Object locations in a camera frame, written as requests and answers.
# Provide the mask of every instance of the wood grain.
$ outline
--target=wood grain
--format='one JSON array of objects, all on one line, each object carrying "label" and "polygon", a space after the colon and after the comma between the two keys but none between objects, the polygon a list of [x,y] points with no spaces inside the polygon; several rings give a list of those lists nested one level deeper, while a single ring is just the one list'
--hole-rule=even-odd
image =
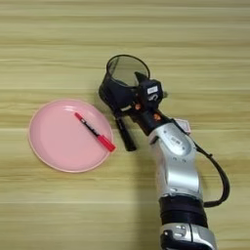
[{"label": "wood grain", "polygon": [[[0,248],[158,248],[159,208],[146,137],[126,152],[97,90],[107,60],[144,60],[169,98],[161,109],[189,120],[214,152],[231,196],[207,210],[219,249],[249,249],[250,3],[247,0],[0,0]],[[94,104],[110,121],[117,151],[85,174],[57,172],[29,148],[29,120],[61,98]],[[221,183],[202,157],[205,199]]]}]

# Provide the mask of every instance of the label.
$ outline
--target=label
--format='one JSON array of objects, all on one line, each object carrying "label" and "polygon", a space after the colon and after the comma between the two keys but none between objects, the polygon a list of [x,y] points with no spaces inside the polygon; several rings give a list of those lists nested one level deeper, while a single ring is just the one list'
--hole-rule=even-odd
[{"label": "label", "polygon": [[189,126],[189,122],[187,120],[182,120],[182,119],[176,119],[176,122],[179,124],[179,126],[188,134],[191,134],[191,129]]},{"label": "label", "polygon": [[155,92],[158,92],[158,87],[157,86],[154,86],[154,87],[151,87],[149,89],[147,89],[147,93],[150,95],[152,93],[155,93]]}]

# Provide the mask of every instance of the marker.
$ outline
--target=marker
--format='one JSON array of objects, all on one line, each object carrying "label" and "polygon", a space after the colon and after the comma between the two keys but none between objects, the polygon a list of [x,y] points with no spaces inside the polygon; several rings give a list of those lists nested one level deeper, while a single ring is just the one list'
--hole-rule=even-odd
[{"label": "marker", "polygon": [[89,131],[92,132],[92,134],[108,151],[112,152],[115,150],[115,145],[104,135],[100,135],[94,128],[92,128],[79,113],[75,112],[74,115],[83,125],[85,125],[85,127],[89,129]]}]

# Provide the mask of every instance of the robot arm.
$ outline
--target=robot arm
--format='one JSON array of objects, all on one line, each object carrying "label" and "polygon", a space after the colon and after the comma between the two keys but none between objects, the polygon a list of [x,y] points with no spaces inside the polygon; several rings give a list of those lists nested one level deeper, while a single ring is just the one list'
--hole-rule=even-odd
[{"label": "robot arm", "polygon": [[[129,115],[149,138],[156,160],[156,184],[160,203],[163,250],[216,250],[215,236],[208,229],[204,207],[220,205],[229,197],[229,179],[218,162],[158,107],[166,97],[161,83],[150,79],[146,64],[133,56],[118,55],[106,65],[99,89],[110,107],[128,151],[136,146],[122,117]],[[202,188],[194,167],[196,152],[204,154],[223,182],[219,200],[203,202]]]},{"label": "robot arm", "polygon": [[194,167],[196,147],[193,141],[173,123],[156,128],[148,138],[157,166],[162,249],[216,250]]}]

